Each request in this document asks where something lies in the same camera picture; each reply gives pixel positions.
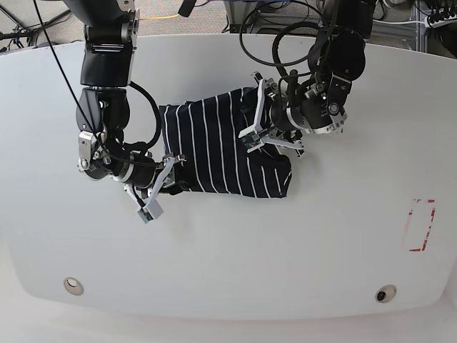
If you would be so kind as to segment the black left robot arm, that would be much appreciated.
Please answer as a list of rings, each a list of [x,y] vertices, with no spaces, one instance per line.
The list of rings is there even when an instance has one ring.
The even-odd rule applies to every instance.
[[[374,1],[328,1],[316,11],[319,22],[298,21],[276,34],[269,66],[276,68],[280,79],[253,73],[257,83],[253,122],[238,135],[249,153],[270,144],[302,155],[304,134],[329,134],[342,128],[352,83],[366,66],[374,9]],[[284,63],[279,45],[297,29],[315,30],[316,40],[307,55]]]

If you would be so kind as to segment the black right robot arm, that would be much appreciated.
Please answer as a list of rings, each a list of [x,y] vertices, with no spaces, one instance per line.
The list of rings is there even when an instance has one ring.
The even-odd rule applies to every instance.
[[[95,180],[111,177],[124,184],[140,206],[155,193],[177,195],[189,190],[179,166],[182,156],[154,161],[150,152],[161,136],[162,118],[150,93],[131,80],[139,10],[132,1],[66,1],[65,5],[84,23],[83,89],[76,109],[80,171]],[[127,87],[151,105],[156,128],[149,141],[124,140],[130,119]]]

